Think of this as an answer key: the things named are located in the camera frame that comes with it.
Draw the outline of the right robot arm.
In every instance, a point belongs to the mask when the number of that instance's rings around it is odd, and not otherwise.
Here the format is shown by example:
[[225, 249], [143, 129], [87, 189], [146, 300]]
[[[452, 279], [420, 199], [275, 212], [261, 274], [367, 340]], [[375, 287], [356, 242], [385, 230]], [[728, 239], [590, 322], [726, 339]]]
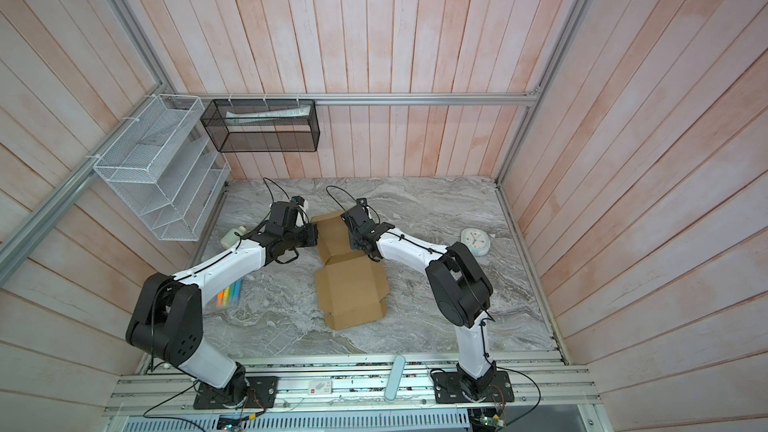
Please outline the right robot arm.
[[448, 376], [458, 380], [466, 399], [482, 399], [496, 374], [485, 334], [492, 319], [488, 308], [493, 286], [469, 248], [461, 242], [429, 243], [377, 221], [364, 199], [343, 212], [341, 219], [353, 249], [374, 261], [396, 261], [425, 275], [439, 311], [456, 330], [459, 361], [457, 371]]

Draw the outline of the brown cardboard box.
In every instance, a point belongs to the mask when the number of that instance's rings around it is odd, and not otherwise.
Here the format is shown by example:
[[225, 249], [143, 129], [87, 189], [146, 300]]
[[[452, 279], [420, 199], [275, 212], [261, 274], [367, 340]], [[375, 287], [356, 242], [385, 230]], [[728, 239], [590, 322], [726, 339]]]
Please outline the brown cardboard box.
[[315, 272], [318, 307], [333, 330], [383, 319], [390, 293], [386, 269], [350, 246], [341, 211], [312, 218], [323, 267]]

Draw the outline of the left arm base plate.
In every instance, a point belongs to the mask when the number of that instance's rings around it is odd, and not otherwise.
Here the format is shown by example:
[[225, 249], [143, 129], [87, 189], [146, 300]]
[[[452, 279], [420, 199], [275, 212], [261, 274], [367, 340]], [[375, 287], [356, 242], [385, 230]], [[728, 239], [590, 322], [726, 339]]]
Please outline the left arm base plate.
[[277, 376], [247, 375], [236, 372], [231, 381], [217, 389], [201, 383], [193, 403], [194, 410], [256, 408], [274, 406], [278, 390]]

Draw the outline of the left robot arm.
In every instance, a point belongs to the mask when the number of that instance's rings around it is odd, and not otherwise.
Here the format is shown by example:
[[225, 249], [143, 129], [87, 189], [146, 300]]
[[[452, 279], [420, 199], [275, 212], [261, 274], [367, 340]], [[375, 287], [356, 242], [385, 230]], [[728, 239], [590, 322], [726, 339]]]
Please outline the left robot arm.
[[173, 275], [145, 280], [126, 330], [128, 344], [159, 357], [201, 383], [238, 402], [248, 385], [244, 367], [204, 338], [203, 306], [228, 286], [287, 252], [317, 244], [317, 226], [306, 201], [293, 196], [271, 204], [268, 216], [235, 245]]

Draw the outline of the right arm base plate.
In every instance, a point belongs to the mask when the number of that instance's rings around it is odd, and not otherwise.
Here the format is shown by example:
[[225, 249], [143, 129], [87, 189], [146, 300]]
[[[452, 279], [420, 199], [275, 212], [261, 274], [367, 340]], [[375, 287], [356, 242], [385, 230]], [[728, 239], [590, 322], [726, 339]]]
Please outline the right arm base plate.
[[507, 372], [491, 367], [480, 378], [474, 378], [461, 367], [456, 371], [431, 369], [435, 401], [438, 404], [459, 404], [514, 401], [514, 393]]

